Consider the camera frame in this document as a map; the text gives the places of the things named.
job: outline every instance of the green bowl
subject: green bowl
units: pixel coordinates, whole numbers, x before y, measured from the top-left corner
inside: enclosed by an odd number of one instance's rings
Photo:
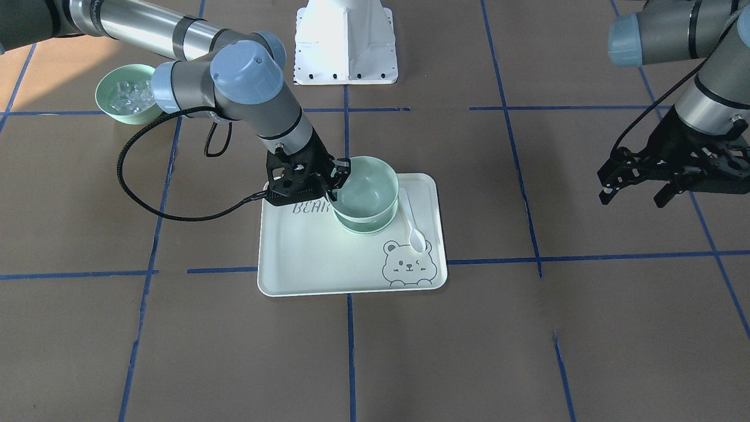
[[[132,114],[120,113],[110,106],[112,98],[117,93],[117,82],[128,81],[129,83],[138,83],[142,80],[150,80],[153,74],[154,68],[148,65],[125,65],[121,68],[116,68],[99,81],[96,93],[94,94],[96,105],[118,122],[129,125],[144,125],[153,122],[162,113],[162,110],[156,103],[153,103],[145,110]]]
[[[352,171],[334,191],[331,207],[346,229],[375,233],[393,221],[398,209],[398,177],[388,163],[374,157],[353,157]]]

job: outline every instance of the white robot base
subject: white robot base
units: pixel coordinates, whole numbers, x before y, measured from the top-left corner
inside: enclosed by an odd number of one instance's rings
[[[297,11],[294,82],[395,83],[393,13],[380,0],[310,0]]]

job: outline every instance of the brown floor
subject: brown floor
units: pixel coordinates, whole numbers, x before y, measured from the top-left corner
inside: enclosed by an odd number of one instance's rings
[[[155,3],[289,51],[306,4]],[[436,180],[436,291],[263,296],[259,204],[178,223],[118,186],[137,127],[94,88],[164,58],[87,37],[0,56],[0,420],[750,418],[750,197],[596,196],[617,135],[695,63],[610,63],[609,25],[641,2],[383,3],[398,83],[292,90],[332,154]],[[147,202],[200,215],[262,188],[262,145],[204,158],[208,126],[133,149]]]

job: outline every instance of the floor tile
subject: floor tile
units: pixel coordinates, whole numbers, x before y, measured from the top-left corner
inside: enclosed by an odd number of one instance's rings
[[[658,209],[658,182],[620,192],[603,206],[596,171],[637,110],[512,111],[520,165],[543,256],[709,251],[687,195]],[[623,142],[635,150],[656,123],[645,119]]]
[[[271,299],[254,273],[159,273],[127,420],[346,420],[346,298]]]
[[[120,189],[136,127],[107,116],[12,116],[0,134],[0,273],[144,270],[156,217]],[[173,126],[133,147],[124,177],[158,206]]]
[[[487,2],[497,62],[510,106],[648,105],[636,69],[607,54],[608,2]]]
[[[342,113],[308,113],[313,126],[337,157],[344,156]],[[266,148],[249,125],[239,122],[225,155],[206,158],[203,147],[209,122],[184,120],[166,212],[209,216],[263,190],[267,181]],[[216,131],[211,150],[219,149],[227,128]],[[210,222],[164,221],[157,268],[252,267],[258,263],[260,203],[248,203]]]
[[[376,156],[397,173],[435,179],[448,259],[534,256],[502,114],[419,109],[349,117],[351,156]]]
[[[567,420],[535,264],[353,296],[357,420]]]
[[[750,342],[713,258],[545,268],[578,420],[749,414]]]
[[[0,281],[0,420],[117,420],[143,276]]]
[[[21,75],[23,64],[29,56],[30,46],[16,48],[5,52],[0,56],[0,107],[5,111],[5,106],[11,100],[13,90],[16,87],[18,76]]]

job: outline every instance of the white spoon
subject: white spoon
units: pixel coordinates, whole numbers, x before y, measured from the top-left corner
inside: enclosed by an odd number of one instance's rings
[[[412,246],[412,249],[421,254],[427,250],[427,241],[424,234],[419,231],[417,224],[414,222],[412,204],[409,202],[409,195],[406,192],[404,188],[398,189],[398,201],[401,202],[401,209],[406,216],[406,221],[409,222],[409,230],[411,231],[409,234],[409,244]]]

